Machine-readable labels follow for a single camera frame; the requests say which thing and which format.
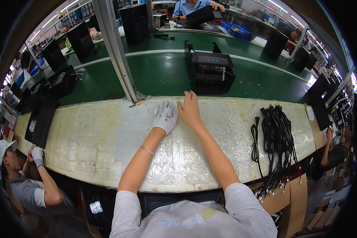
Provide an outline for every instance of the brown cardboard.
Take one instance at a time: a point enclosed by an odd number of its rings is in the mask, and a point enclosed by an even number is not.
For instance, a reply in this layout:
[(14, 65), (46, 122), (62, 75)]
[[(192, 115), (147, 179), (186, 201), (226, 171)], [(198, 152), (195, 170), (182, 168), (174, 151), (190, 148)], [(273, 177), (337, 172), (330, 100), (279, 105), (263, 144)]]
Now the brown cardboard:
[(328, 208), (324, 214), (321, 216), (320, 220), (316, 223), (315, 225), (315, 229), (323, 229), (325, 223), (327, 222), (328, 218), (330, 217), (330, 215), (333, 212), (333, 208)]
[(280, 238), (289, 238), (300, 231), (307, 208), (307, 177), (303, 174), (289, 182), (290, 184), (290, 204), (283, 209), (280, 222)]
[(314, 117), (313, 121), (309, 121), (309, 124), (311, 125), (311, 130), (313, 134), (313, 140), (315, 141), (316, 150), (318, 150), (327, 144), (326, 137), (325, 137), (325, 133), (327, 129), (324, 129), (324, 131), (320, 131), (319, 123), (316, 117)]
[(339, 211), (340, 211), (340, 207), (336, 206), (333, 209), (332, 214), (329, 216), (327, 222), (325, 223), (325, 226), (328, 226), (328, 225), (332, 224), (333, 220), (335, 219), (335, 217), (337, 216)]
[(308, 224), (307, 229), (312, 230), (323, 214), (323, 211), (318, 212), (316, 216), (312, 219), (312, 221)]
[(331, 198), (321, 200), (321, 202), (319, 203), (319, 205), (317, 207), (324, 207), (324, 206), (328, 205), (330, 199)]
[(329, 175), (332, 175), (333, 174), (333, 169), (329, 169), (328, 171), (327, 171), (327, 175), (326, 176), (329, 176)]
[(338, 173), (338, 177), (341, 178), (344, 174), (344, 169), (340, 169), (340, 172)]
[(275, 195), (266, 196), (263, 203), (261, 203), (263, 209), (270, 214), (270, 216), (279, 212), (283, 208), (285, 208), (288, 204), (290, 204), (290, 185), (286, 184), (284, 193), (282, 188), (279, 188), (275, 191)]

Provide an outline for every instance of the bare hand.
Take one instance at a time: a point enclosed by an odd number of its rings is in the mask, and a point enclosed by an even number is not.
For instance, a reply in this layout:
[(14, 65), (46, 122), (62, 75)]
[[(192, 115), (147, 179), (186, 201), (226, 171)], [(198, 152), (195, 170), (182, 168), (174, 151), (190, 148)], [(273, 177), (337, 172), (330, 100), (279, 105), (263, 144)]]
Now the bare hand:
[(212, 6), (214, 10), (217, 10), (218, 3), (214, 2), (214, 1), (210, 1), (210, 6)]
[(200, 110), (198, 109), (198, 99), (192, 90), (190, 92), (185, 91), (184, 93), (184, 108), (181, 102), (177, 101), (178, 115), (190, 128), (195, 129), (203, 124), (200, 117)]
[(32, 146), (32, 147), (30, 147), (30, 149), (28, 150), (28, 157), (29, 157), (29, 161), (30, 161), (30, 162), (33, 162), (32, 152), (33, 152), (33, 149), (34, 149), (34, 148), (35, 148), (35, 147)]
[(327, 135), (327, 141), (331, 142), (332, 141), (332, 137), (333, 137), (332, 128), (328, 127), (328, 129), (327, 129), (325, 134)]

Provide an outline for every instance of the black electronic enclosure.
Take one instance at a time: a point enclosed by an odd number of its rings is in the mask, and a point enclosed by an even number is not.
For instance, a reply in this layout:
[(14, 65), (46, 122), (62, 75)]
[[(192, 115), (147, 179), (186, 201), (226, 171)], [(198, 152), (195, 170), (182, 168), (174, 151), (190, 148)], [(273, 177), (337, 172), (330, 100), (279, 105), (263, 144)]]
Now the black electronic enclosure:
[(316, 63), (316, 58), (313, 55), (308, 54), (302, 47), (296, 52), (292, 64), (299, 72), (302, 72), (305, 67), (312, 69)]
[(139, 3), (120, 9), (124, 34), (129, 45), (138, 45), (150, 36), (147, 4)]
[(230, 55), (223, 54), (215, 42), (212, 53), (195, 51), (187, 40), (184, 43), (185, 63), (192, 90), (201, 95), (227, 93), (235, 80)]
[(332, 124), (330, 111), (325, 107), (327, 98), (326, 96), (324, 98), (321, 97), (326, 91), (330, 91), (330, 88), (331, 85), (328, 80), (323, 74), (320, 74), (319, 78), (307, 92), (321, 131)]
[(45, 149), (49, 128), (57, 106), (57, 99), (49, 94), (44, 101), (34, 107), (25, 131), (25, 140)]
[(190, 25), (200, 25), (202, 23), (213, 21), (215, 19), (222, 19), (221, 10), (218, 8), (214, 10), (212, 6), (208, 5), (192, 12), (186, 16), (186, 20)]
[(56, 40), (49, 42), (45, 49), (42, 50), (42, 56), (46, 59), (53, 71), (56, 71), (63, 62), (65, 62), (65, 57)]
[(79, 23), (73, 27), (66, 33), (66, 36), (69, 38), (71, 47), (81, 62), (86, 59), (90, 52), (95, 48), (87, 29), (86, 22)]
[(76, 74), (77, 72), (70, 65), (48, 78), (51, 84), (50, 93), (57, 99), (70, 95), (78, 79)]
[(272, 29), (268, 35), (267, 43), (263, 48), (263, 53), (272, 60), (278, 60), (287, 41), (288, 37), (286, 35), (276, 29)]

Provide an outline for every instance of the screen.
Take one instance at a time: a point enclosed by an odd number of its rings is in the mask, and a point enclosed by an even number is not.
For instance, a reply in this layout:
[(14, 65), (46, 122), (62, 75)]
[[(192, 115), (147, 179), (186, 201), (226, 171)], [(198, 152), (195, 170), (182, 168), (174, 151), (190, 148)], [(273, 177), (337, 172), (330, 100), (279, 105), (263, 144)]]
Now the screen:
[(91, 210), (91, 212), (93, 214), (97, 214), (97, 213), (103, 212), (102, 206), (100, 205), (99, 201), (90, 203), (90, 210)]

